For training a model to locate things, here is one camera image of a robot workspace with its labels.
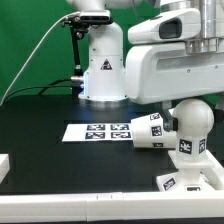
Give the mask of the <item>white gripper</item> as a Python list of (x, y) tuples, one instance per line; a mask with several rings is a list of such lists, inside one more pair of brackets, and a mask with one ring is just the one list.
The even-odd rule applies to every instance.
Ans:
[(177, 131), (168, 100), (224, 92), (224, 45), (217, 52), (192, 55), (183, 42), (132, 47), (126, 57), (126, 85), (135, 103), (163, 101), (163, 128)]

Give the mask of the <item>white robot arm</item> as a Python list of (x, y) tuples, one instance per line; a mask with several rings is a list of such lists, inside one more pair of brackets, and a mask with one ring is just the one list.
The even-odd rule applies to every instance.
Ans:
[[(159, 103), (170, 131), (180, 126), (168, 113), (174, 100), (224, 92), (224, 0), (67, 1), (89, 33), (84, 99)], [(124, 54), (110, 10), (143, 1), (160, 13), (128, 30), (133, 47)]]

